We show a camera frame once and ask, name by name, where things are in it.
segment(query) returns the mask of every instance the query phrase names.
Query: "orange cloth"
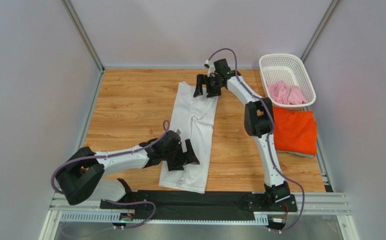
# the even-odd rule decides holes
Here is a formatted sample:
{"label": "orange cloth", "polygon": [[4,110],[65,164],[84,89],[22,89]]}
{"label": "orange cloth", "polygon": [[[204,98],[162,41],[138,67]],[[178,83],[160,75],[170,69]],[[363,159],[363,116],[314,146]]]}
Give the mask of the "orange cloth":
{"label": "orange cloth", "polygon": [[273,108],[276,150],[305,155],[317,154],[317,122],[312,111]]}

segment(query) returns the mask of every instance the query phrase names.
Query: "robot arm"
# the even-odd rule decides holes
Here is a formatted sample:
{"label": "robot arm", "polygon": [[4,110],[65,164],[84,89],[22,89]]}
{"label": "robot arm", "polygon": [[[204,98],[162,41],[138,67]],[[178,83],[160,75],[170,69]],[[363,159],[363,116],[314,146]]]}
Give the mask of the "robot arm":
{"label": "robot arm", "polygon": [[277,203],[290,197],[290,190],[285,179],[275,170],[279,170],[280,164],[276,154],[273,155],[275,167],[271,162],[270,151],[276,152],[274,147],[274,135],[269,134],[271,131],[271,122],[265,113],[262,102],[266,105],[271,115],[273,115],[272,102],[269,98],[263,98],[263,101],[257,100],[262,98],[255,93],[237,72],[239,79],[235,77],[235,72],[231,71],[225,59],[218,60],[214,64],[206,61],[206,67],[209,68],[208,74],[197,75],[197,85],[194,97],[203,94],[202,85],[206,85],[207,97],[221,95],[221,88],[225,87],[240,100],[245,106],[244,126],[249,136],[251,136],[258,148],[262,166],[265,173],[265,190],[272,203]]}
{"label": "robot arm", "polygon": [[[155,141],[152,146],[139,150]],[[88,199],[101,178],[108,174],[147,168],[158,165],[161,161],[167,162],[169,171],[184,170],[183,166],[187,164],[200,164],[190,139],[185,140],[185,144],[187,151],[183,152],[179,133],[168,131],[160,139],[151,139],[125,150],[93,152],[89,147],[82,147],[68,161],[85,159],[69,163],[58,170],[56,180],[68,203],[76,205]]]}

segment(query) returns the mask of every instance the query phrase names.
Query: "plastic basket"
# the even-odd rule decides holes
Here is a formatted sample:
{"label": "plastic basket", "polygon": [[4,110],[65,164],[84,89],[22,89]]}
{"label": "plastic basket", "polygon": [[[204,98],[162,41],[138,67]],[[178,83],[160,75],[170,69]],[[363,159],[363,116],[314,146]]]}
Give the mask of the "plastic basket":
{"label": "plastic basket", "polygon": [[[316,93],[310,77],[304,64],[297,56],[292,54],[267,54],[259,59],[259,68],[265,95],[271,99],[273,106],[297,111],[315,102]],[[308,103],[289,105],[275,102],[269,95],[267,83],[271,86],[278,81],[283,81],[291,87],[298,86]]]}

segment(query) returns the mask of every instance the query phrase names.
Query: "pink towel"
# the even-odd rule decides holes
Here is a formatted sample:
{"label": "pink towel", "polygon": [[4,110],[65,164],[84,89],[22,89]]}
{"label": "pink towel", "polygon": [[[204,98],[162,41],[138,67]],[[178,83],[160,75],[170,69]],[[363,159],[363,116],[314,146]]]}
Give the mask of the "pink towel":
{"label": "pink towel", "polygon": [[306,104],[308,101],[305,99],[304,94],[298,86],[290,87],[283,81],[268,86],[271,98],[280,103],[287,105]]}

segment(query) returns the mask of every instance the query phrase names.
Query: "wooden table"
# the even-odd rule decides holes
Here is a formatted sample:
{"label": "wooden table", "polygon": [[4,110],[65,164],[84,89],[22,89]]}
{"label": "wooden table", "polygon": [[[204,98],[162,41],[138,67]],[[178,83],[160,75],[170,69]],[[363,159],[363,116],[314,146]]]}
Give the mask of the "wooden table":
{"label": "wooden table", "polygon": [[[105,73],[85,146],[93,151],[133,147],[162,134],[170,120],[178,83],[194,86],[205,69],[108,69]],[[244,80],[264,96],[258,70],[240,70]],[[263,192],[264,171],[258,150],[243,127],[244,107],[226,89],[218,101],[206,191]],[[325,192],[317,160],[277,153],[283,173],[307,192]],[[135,190],[171,190],[160,187],[162,166],[130,169],[108,176],[122,178]],[[293,192],[300,188],[289,183]]]}

